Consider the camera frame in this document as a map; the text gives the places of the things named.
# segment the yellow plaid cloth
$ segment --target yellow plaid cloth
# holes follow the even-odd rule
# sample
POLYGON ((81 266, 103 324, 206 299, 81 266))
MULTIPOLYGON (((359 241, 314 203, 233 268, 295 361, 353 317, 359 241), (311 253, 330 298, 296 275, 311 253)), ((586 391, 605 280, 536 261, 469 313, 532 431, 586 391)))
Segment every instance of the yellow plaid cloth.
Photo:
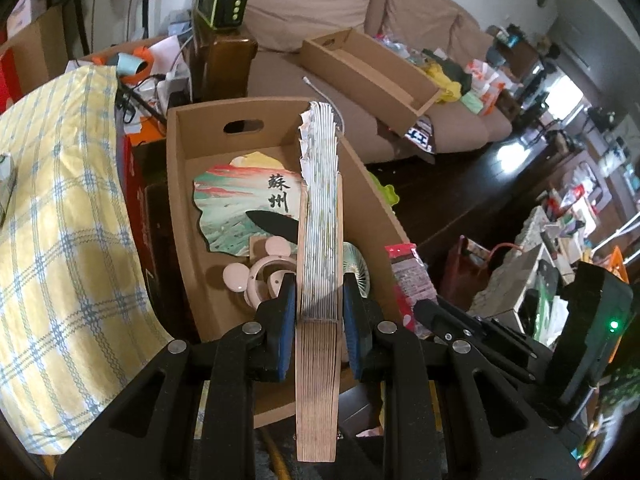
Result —
POLYGON ((170 340, 116 171, 115 68, 83 67, 0 118, 17 181, 0 228, 0 409, 61 454, 170 340))

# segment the green laser level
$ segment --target green laser level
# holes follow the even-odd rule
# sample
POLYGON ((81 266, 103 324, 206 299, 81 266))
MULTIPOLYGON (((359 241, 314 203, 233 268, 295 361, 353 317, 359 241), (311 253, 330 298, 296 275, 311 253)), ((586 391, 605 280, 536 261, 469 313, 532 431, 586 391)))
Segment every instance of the green laser level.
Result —
POLYGON ((247 0, 198 0, 197 11, 209 27, 234 28, 242 25, 247 0))

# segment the pink snack package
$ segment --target pink snack package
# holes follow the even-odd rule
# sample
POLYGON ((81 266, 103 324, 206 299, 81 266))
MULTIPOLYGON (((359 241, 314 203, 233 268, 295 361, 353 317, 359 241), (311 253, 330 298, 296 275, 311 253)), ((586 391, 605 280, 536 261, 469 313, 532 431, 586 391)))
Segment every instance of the pink snack package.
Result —
POLYGON ((385 247, 391 270, 396 278, 396 301, 402 314, 402 324, 419 338, 431 335, 415 320, 414 306, 420 300, 437 300, 437 292, 415 244, 399 244, 385 247))

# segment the dark floor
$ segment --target dark floor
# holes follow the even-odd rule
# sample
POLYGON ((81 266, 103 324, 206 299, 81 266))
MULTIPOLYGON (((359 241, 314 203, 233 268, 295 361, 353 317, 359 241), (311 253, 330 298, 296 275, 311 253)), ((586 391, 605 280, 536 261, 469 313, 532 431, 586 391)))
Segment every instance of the dark floor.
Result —
POLYGON ((544 141, 528 152, 517 146, 506 140, 474 152, 437 155, 435 164, 413 157, 368 169, 383 186, 395 187, 396 216, 420 256, 438 267, 460 235, 490 248, 520 232, 528 213, 505 218, 502 212, 540 178, 553 154, 544 141))

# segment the blue gripper pad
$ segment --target blue gripper pad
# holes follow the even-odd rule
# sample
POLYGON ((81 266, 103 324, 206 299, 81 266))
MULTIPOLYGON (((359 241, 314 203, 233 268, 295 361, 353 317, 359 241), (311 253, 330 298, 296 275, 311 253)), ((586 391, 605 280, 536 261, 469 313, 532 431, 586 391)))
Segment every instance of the blue gripper pad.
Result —
POLYGON ((285 274, 280 287, 278 299, 285 301, 285 311, 282 319, 282 332, 278 342, 278 376, 283 381, 289 370, 291 348, 295 334, 296 323, 296 279, 294 274, 285 274))
POLYGON ((362 377, 362 346, 360 345, 361 330, 364 328, 358 323, 358 314, 356 312, 356 302, 360 302, 362 306, 362 298, 358 289, 358 282, 352 272, 344 275, 344 283, 342 285, 342 321, 344 323, 344 335, 347 341, 347 351, 349 353, 349 366, 353 377, 359 380, 362 377))

